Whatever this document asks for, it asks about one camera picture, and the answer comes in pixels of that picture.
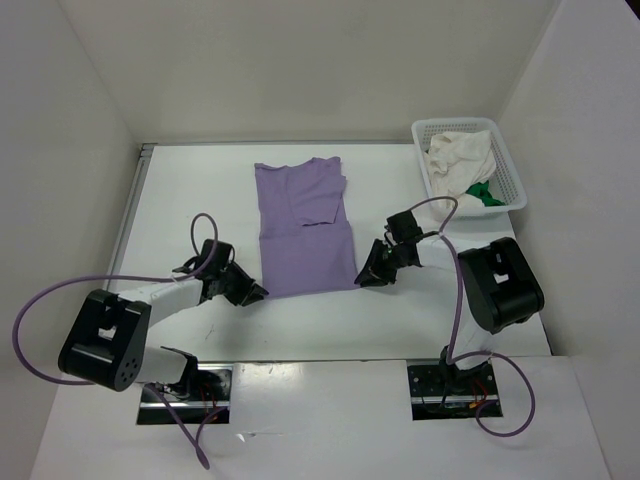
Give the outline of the purple t-shirt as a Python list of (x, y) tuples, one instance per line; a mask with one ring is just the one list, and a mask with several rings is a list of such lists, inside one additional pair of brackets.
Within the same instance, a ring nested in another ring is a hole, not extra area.
[(254, 165), (262, 280), (269, 297), (348, 291), (357, 275), (339, 157)]

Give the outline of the cream white t-shirt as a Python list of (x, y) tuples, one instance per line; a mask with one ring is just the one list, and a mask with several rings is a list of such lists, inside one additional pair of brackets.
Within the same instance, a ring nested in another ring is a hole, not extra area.
[(423, 157), (433, 194), (456, 198), (461, 210), (485, 208), (466, 191), (475, 183), (489, 182), (496, 171), (491, 140), (489, 130), (432, 136)]

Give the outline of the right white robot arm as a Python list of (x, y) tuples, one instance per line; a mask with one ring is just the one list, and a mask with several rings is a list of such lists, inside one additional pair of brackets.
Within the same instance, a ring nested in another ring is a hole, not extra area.
[(462, 373), (496, 358), (494, 338), (544, 308), (543, 290), (515, 239), (503, 237), (464, 251), (436, 232), (400, 241), (376, 239), (355, 284), (392, 285), (402, 268), (442, 267), (446, 260), (454, 272), (456, 300), (441, 357), (447, 369)]

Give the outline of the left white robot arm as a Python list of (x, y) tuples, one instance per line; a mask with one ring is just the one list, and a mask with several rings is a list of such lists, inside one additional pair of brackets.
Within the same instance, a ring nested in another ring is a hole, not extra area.
[(58, 367), (116, 392), (135, 383), (151, 383), (187, 395), (196, 388), (197, 357), (173, 347), (149, 346), (149, 329), (216, 296), (244, 307), (268, 295), (235, 262), (182, 281), (152, 283), (119, 293), (93, 290), (62, 346)]

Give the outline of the green t-shirt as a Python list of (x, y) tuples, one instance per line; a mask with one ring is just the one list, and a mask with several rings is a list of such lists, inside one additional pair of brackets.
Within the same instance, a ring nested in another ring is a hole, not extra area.
[(467, 189), (466, 193), (480, 200), (484, 207), (499, 207), (505, 205), (502, 200), (495, 198), (492, 195), (488, 181), (478, 182), (471, 185)]

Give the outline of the white plastic basket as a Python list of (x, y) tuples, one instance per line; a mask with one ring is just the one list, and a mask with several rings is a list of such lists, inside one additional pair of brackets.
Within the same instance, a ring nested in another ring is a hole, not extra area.
[(519, 210), (526, 206), (527, 197), (522, 183), (517, 174), (512, 158), (504, 143), (498, 126), (488, 118), (457, 117), (418, 120), (413, 123), (412, 135), (417, 152), (422, 177), (425, 183), (427, 196), (437, 197), (433, 194), (427, 175), (424, 152), (428, 149), (431, 137), (447, 131), (475, 133), (483, 130), (491, 132), (491, 148), (496, 160), (496, 171), (489, 180), (491, 193), (502, 200), (505, 205), (499, 207), (471, 208), (461, 210), (457, 208), (455, 216), (458, 218), (486, 217), (494, 214), (502, 214), (511, 210)]

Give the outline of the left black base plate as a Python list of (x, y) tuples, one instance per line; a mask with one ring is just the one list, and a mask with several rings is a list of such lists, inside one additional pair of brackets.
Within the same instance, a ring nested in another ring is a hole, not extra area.
[[(156, 384), (155, 388), (186, 425), (228, 424), (232, 390), (231, 364), (204, 363), (198, 367), (197, 379), (189, 387)], [(136, 424), (140, 426), (175, 424), (165, 404), (153, 393), (141, 393)]]

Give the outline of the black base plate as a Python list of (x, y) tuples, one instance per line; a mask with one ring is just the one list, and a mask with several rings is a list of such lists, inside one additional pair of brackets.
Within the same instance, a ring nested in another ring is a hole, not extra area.
[(471, 370), (447, 366), (443, 360), (407, 363), (414, 421), (502, 417), (497, 383), (489, 362)]
[[(189, 387), (156, 384), (155, 388), (186, 425), (228, 424), (232, 390), (231, 364), (204, 363), (198, 367), (197, 379)], [(141, 393), (136, 424), (140, 426), (175, 424), (165, 404), (153, 393)]]

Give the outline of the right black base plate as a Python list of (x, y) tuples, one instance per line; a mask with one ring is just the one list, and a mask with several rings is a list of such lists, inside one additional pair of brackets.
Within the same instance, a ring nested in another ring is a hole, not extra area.
[(443, 360), (407, 363), (414, 421), (502, 417), (497, 383), (489, 362), (471, 370), (447, 366)]

